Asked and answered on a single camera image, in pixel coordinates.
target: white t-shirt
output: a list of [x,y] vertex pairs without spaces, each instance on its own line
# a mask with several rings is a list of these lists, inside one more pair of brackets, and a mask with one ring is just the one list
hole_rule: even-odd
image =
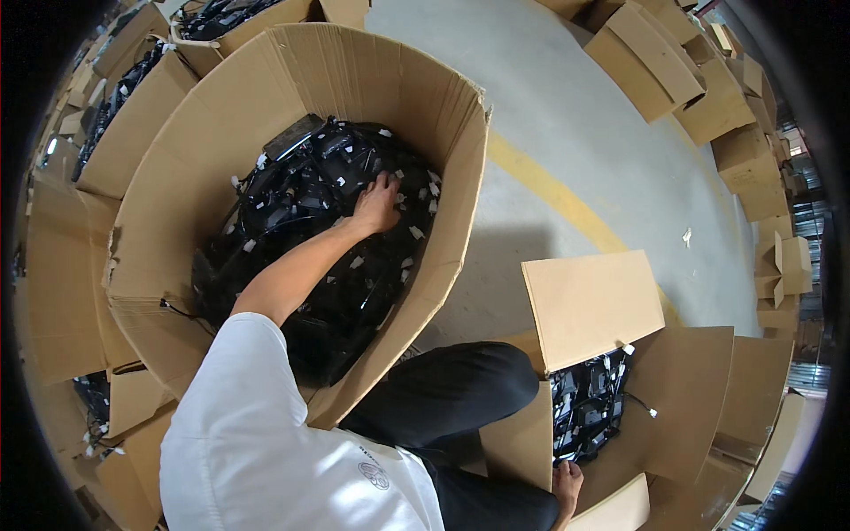
[[418,457],[306,418],[281,330],[229,318],[162,441],[168,527],[444,531]]

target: black wrapped bundle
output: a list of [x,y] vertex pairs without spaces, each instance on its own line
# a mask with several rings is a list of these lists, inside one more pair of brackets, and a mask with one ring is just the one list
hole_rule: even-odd
[[196,313],[218,328],[254,276],[351,216],[384,170],[400,180],[400,221],[348,251],[281,327],[299,383],[339,381],[399,299],[437,212],[437,173],[380,124],[307,115],[266,144],[245,179],[233,177],[238,200],[195,254]]
[[594,460],[620,433],[632,353],[634,348],[626,345],[549,375],[554,466],[563,460]]
[[282,0],[209,0],[200,9],[186,13],[180,9],[183,22],[180,36],[187,41],[214,41],[242,22]]
[[112,93],[108,97],[104,97],[104,100],[97,107],[94,107],[96,112],[88,123],[86,143],[80,149],[80,156],[76,161],[76,167],[71,176],[71,181],[75,183],[79,180],[82,169],[86,166],[88,159],[91,158],[94,148],[97,147],[106,128],[118,114],[118,111],[121,110],[121,107],[127,102],[133,90],[136,89],[139,83],[145,79],[145,76],[150,74],[150,71],[162,59],[162,55],[167,51],[166,46],[165,42],[157,41],[153,49],[144,54],[142,60],[124,73],[122,78],[116,83],[115,88],[112,89]]

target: hand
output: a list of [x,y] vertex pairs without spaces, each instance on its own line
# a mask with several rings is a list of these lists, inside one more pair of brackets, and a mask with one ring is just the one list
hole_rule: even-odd
[[390,182],[388,172],[380,172],[377,180],[369,183],[369,186],[360,192],[351,224],[360,231],[363,238],[390,230],[399,222],[401,214],[394,209],[399,184],[398,179]]
[[558,498],[561,511],[567,512],[567,518],[575,512],[575,504],[579,499],[579,490],[584,482],[584,474],[576,463],[561,461],[561,465],[552,470],[552,494]]

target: black pants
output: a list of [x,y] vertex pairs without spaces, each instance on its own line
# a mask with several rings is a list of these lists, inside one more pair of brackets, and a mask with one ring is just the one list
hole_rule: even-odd
[[506,343],[436,348],[391,369],[340,428],[422,456],[446,531],[547,531],[558,517],[552,494],[428,459],[441,439],[516,413],[538,388],[528,356]]

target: yellow floor line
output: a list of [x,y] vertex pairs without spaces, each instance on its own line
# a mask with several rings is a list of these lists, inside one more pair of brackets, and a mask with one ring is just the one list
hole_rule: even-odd
[[[537,164],[526,153],[513,147],[492,129],[487,140],[487,158],[508,172],[535,195],[555,209],[576,227],[601,252],[625,252],[628,246],[614,234],[596,212],[564,183],[557,180],[546,168]],[[668,325],[682,326],[682,319],[663,290],[658,288],[661,308]]]

